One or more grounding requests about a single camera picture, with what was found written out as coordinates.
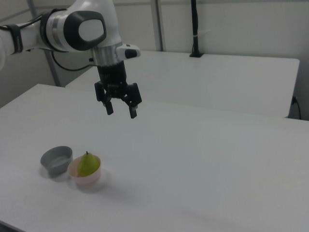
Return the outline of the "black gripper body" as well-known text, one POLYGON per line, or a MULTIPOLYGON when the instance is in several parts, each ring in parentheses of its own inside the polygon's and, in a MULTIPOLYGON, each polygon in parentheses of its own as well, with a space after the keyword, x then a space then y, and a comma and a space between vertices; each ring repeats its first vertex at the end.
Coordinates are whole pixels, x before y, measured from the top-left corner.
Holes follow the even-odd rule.
POLYGON ((123 61, 111 66, 98 66, 100 81, 96 83, 97 98, 123 98, 126 95, 126 70, 123 61))

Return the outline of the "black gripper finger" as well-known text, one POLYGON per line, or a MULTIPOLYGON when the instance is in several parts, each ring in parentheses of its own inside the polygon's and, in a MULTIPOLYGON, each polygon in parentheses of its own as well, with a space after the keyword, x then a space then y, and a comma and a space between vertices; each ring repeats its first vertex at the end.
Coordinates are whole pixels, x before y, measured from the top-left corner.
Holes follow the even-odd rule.
POLYGON ((97 101, 102 102, 103 106, 106 108, 107 114, 111 115, 113 113, 111 94, 109 93, 109 91, 104 89, 103 83, 101 81, 96 82, 94 86, 97 101))
POLYGON ((137 116, 138 105, 142 102, 137 83, 127 85, 121 100, 128 105, 131 119, 137 116))

